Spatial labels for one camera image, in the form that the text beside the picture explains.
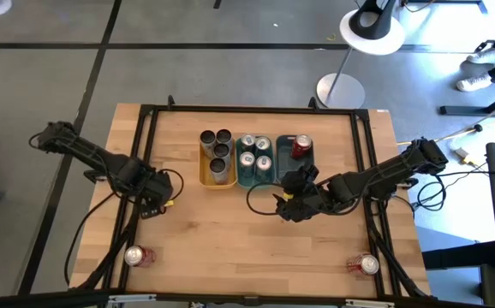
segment gray concrete floor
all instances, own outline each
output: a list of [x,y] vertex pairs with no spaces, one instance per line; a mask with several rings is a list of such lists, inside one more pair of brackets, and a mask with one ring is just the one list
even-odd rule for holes
[[[341,43],[339,38],[326,38],[337,31],[341,16],[355,9],[350,1],[332,0],[223,0],[220,10],[212,5],[212,0],[123,2],[111,41]],[[111,6],[111,0],[15,1],[12,10],[0,17],[0,42],[98,42]],[[448,12],[447,5],[430,9],[443,15],[425,15],[429,21],[422,25],[412,20],[421,15],[398,16],[408,34],[406,44],[431,44],[440,50],[447,45],[459,52],[481,41],[469,28],[455,34],[467,34],[457,45],[446,44],[449,36],[423,35],[438,29]],[[474,8],[466,12],[474,21],[480,19]],[[74,120],[95,53],[0,50],[0,189],[7,193],[0,201],[0,295],[16,291],[59,161],[59,156],[29,148],[27,139],[47,121]],[[318,79],[336,70],[343,55],[344,51],[324,50],[108,50],[81,135],[103,145],[116,104],[165,104],[169,94],[178,104],[306,106]],[[465,57],[354,52],[344,72],[365,87],[362,108],[391,111],[398,141],[437,138],[477,121],[439,116],[438,106],[485,106],[495,100],[495,85],[474,93],[454,88],[457,80],[490,68],[465,63]],[[463,142],[481,150],[478,142],[488,139],[495,139],[495,133],[470,136]],[[456,144],[441,146],[449,149]],[[449,151],[448,155],[448,168],[467,168],[456,163]],[[70,170],[34,292],[66,289],[63,260],[92,193],[92,184],[82,176],[84,169],[74,162]],[[468,202],[466,191],[471,187],[485,193],[488,179],[471,175],[460,181],[448,190],[443,211],[418,211],[416,224],[471,240],[494,238],[491,203],[482,196],[472,196]]]

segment white sneaker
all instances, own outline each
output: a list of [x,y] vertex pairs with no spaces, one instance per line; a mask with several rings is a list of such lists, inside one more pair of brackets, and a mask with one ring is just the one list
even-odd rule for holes
[[467,61],[476,64],[495,64],[495,48],[482,50],[476,54],[467,56]]
[[456,87],[463,92],[472,92],[488,87],[491,84],[491,76],[485,73],[477,77],[461,80],[456,83]]

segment metal pole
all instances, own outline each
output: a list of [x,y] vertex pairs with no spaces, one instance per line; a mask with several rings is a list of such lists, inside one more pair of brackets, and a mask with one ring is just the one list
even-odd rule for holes
[[343,71],[344,65],[347,63],[347,60],[349,59],[350,52],[352,52],[352,47],[349,46],[349,48],[347,49],[347,55],[344,56],[343,62],[341,63],[341,66],[339,67],[339,70],[337,71],[337,75],[335,76],[335,79],[333,80],[333,83],[331,84],[330,92],[327,93],[327,98],[325,98],[325,106],[329,106],[330,97],[333,93],[333,89],[335,89],[335,84],[337,83],[337,80],[339,80],[339,76],[341,75],[341,72]]

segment silver soda can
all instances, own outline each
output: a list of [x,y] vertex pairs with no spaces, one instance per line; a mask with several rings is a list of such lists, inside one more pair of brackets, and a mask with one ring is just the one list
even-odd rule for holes
[[200,134],[200,144],[208,158],[213,158],[213,147],[216,143],[217,139],[215,138],[215,133],[212,131],[203,131]]
[[223,185],[227,183],[229,175],[227,173],[227,166],[223,159],[213,158],[210,162],[210,171],[212,172],[215,184]]
[[259,182],[272,182],[272,161],[269,157],[262,156],[257,158],[255,180]]
[[242,145],[242,151],[250,151],[254,153],[253,145],[255,145],[255,136],[245,134],[240,138],[240,144]]
[[124,261],[129,266],[149,267],[156,260],[154,250],[142,246],[131,246],[124,253]]
[[369,253],[362,253],[347,260],[347,271],[363,275],[375,275],[379,271],[379,261]]
[[250,178],[255,172],[255,155],[252,152],[243,152],[240,155],[240,176]]
[[213,148],[213,156],[224,160],[227,170],[230,169],[230,149],[225,144],[217,144]]
[[267,137],[258,137],[255,140],[255,156],[257,158],[271,156],[271,140]]
[[217,143],[225,144],[229,147],[230,152],[234,150],[234,140],[232,139],[232,133],[228,129],[221,129],[216,133]]

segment black cable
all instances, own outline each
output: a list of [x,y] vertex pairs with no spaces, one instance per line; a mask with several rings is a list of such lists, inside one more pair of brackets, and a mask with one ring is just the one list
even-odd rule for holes
[[443,176],[450,176],[450,175],[464,175],[464,174],[487,174],[487,175],[495,175],[495,171],[479,171],[479,170],[474,170],[474,171],[461,171],[461,172],[452,172],[450,174],[445,174],[445,175],[438,175],[439,177]]
[[73,247],[75,246],[76,239],[78,238],[78,234],[80,233],[80,230],[82,229],[82,226],[86,222],[87,218],[91,214],[93,214],[93,212],[95,210],[97,210],[99,207],[101,207],[101,205],[103,205],[105,202],[107,202],[114,195],[115,194],[113,192],[110,193],[103,200],[101,200],[101,202],[99,202],[98,204],[96,204],[95,206],[93,206],[93,208],[90,211],[88,211],[87,214],[84,216],[84,218],[82,218],[82,221],[80,222],[80,225],[76,229],[75,237],[73,238],[73,242],[70,243],[69,252],[67,252],[67,257],[65,258],[65,266],[64,266],[64,269],[63,269],[63,274],[65,276],[65,281],[67,282],[67,285],[70,284],[70,281],[69,281],[69,260],[70,260],[70,255],[73,253]]
[[[426,202],[428,202],[428,201],[430,201],[430,200],[432,200],[432,199],[436,198],[436,197],[437,197],[440,193],[443,193],[443,192],[442,192],[443,190],[447,190],[447,188],[449,188],[449,187],[451,187],[451,186],[455,185],[455,184],[456,184],[456,183],[457,183],[460,179],[464,179],[465,177],[467,177],[467,176],[471,175],[472,173],[485,173],[486,171],[480,172],[480,171],[478,171],[478,169],[481,169],[481,167],[483,167],[483,166],[484,166],[484,165],[486,165],[486,164],[487,164],[487,163],[483,163],[483,164],[481,164],[480,166],[475,166],[473,171],[463,171],[463,172],[459,172],[458,174],[465,174],[465,175],[464,175],[464,176],[461,176],[461,177],[459,177],[459,178],[457,178],[455,181],[453,181],[453,183],[448,184],[446,187],[444,187],[443,183],[440,183],[440,181],[434,181],[434,182],[427,183],[425,186],[423,186],[423,187],[420,189],[419,193],[417,194],[417,202],[416,202],[416,203],[414,203],[412,206],[413,206],[415,209],[417,209],[417,208],[419,208],[419,207],[422,207],[422,208],[424,208],[424,209],[426,209],[426,210],[432,210],[432,211],[437,211],[436,209],[433,209],[433,207],[436,207],[436,206],[439,206],[439,209],[442,209],[442,207],[443,207],[443,205],[444,205],[444,201],[443,201],[443,200],[442,200],[442,201],[440,201],[440,202],[438,202],[438,203],[436,203],[436,204],[430,204],[430,205],[426,204]],[[441,185],[441,186],[442,186],[442,188],[441,188],[438,192],[434,193],[432,196],[430,196],[430,197],[427,197],[427,198],[424,198],[424,199],[420,200],[420,195],[422,194],[422,191],[423,191],[425,188],[427,188],[427,187],[429,187],[429,186],[431,186],[431,185],[436,185],[436,184]]]
[[181,188],[179,188],[179,192],[175,196],[171,197],[171,199],[170,199],[170,200],[175,200],[182,193],[182,188],[185,186],[185,180],[182,178],[182,176],[179,174],[179,172],[175,171],[174,169],[160,169],[160,171],[168,171],[168,172],[174,173],[177,176],[179,176],[179,179],[181,180]]
[[[409,153],[406,155],[405,157],[405,160],[409,160],[411,158],[411,156],[413,155],[414,151],[415,151],[415,148],[416,146],[419,144],[419,141],[415,141],[412,143],[412,147],[411,147],[411,150],[409,151]],[[402,165],[403,162],[401,163],[396,163],[396,164],[393,164],[385,169],[382,169],[379,173],[376,173],[374,175],[372,175],[369,179],[367,179],[367,182],[366,182],[366,185],[361,189],[361,192],[360,192],[360,195],[358,197],[358,199],[354,202],[354,204],[352,204],[347,210],[345,211],[339,211],[339,212],[334,212],[334,211],[328,211],[328,210],[321,210],[321,209],[317,209],[313,206],[311,206],[314,210],[316,210],[317,212],[319,213],[322,213],[322,214],[326,214],[326,215],[331,215],[331,216],[344,216],[344,215],[347,215],[347,214],[350,214],[352,213],[354,210],[356,210],[356,208],[358,207],[358,204],[360,204],[361,202],[361,199],[363,198],[364,194],[366,193],[367,189],[372,185],[372,184],[375,184],[375,182],[372,182],[372,180],[377,176],[377,175],[382,175],[384,174],[387,170],[390,170],[390,169],[393,169],[397,166],[400,166]],[[400,171],[397,171],[391,175],[384,175],[382,179],[378,180],[378,181],[383,181],[383,180],[386,180],[394,175],[398,175],[400,173],[402,173],[403,171],[400,170]],[[325,184],[326,182],[329,182],[331,181],[333,178],[335,177],[338,177],[339,175],[332,175],[330,177],[328,177],[327,179],[319,182],[318,184],[316,184],[316,192],[319,194],[319,189],[318,187]]]
[[251,204],[249,203],[249,195],[251,194],[251,192],[257,188],[257,187],[260,187],[260,186],[263,186],[263,185],[272,185],[272,186],[275,186],[275,187],[280,187],[283,189],[283,186],[279,185],[279,184],[276,184],[276,183],[270,183],[270,182],[260,182],[260,183],[257,183],[255,185],[253,185],[251,188],[249,188],[249,190],[247,191],[247,195],[246,195],[246,203],[247,203],[247,207],[255,214],[259,214],[259,215],[264,215],[264,216],[273,216],[273,215],[278,215],[277,212],[273,212],[273,213],[265,213],[265,212],[262,212],[262,211],[258,211],[256,209],[254,209]]
[[[435,175],[434,177],[436,178],[437,182],[431,182],[431,183],[426,184],[425,186],[423,186],[420,189],[419,193],[417,193],[417,204],[419,205],[418,207],[422,207],[425,210],[429,210],[429,211],[442,210],[442,208],[444,207],[445,197],[447,196],[447,193],[445,191],[445,186],[444,186],[444,183],[442,182],[442,179],[440,179],[439,176],[437,176],[437,175]],[[425,187],[431,186],[433,184],[439,184],[442,187],[442,189],[440,189],[438,192],[438,193],[442,193],[442,200],[440,202],[437,202],[436,204],[430,204],[430,205],[423,204],[420,201],[420,194],[422,193],[422,191],[424,190]]]
[[393,198],[399,198],[399,199],[400,199],[400,200],[402,200],[405,204],[409,205],[409,208],[410,208],[412,211],[414,211],[414,210],[413,210],[413,205],[411,205],[411,202],[409,202],[409,201],[408,201],[408,200],[406,200],[405,198],[402,198],[402,197],[400,197],[400,196],[398,196],[398,195],[394,195],[394,196],[392,196],[392,197],[393,197]]
[[33,145],[33,140],[34,140],[36,137],[40,136],[41,134],[42,134],[42,133],[36,133],[36,134],[34,134],[31,138],[29,138],[29,139],[28,139],[28,145],[29,145],[30,147],[32,147],[33,149],[39,150],[39,148],[38,148],[38,147],[36,147],[36,145]]
[[373,213],[372,212],[371,215],[372,216],[381,216],[381,215],[383,215],[383,213],[385,213],[386,210],[388,209],[388,201],[389,200],[385,200],[385,205],[383,206],[383,210],[380,210],[377,213]]

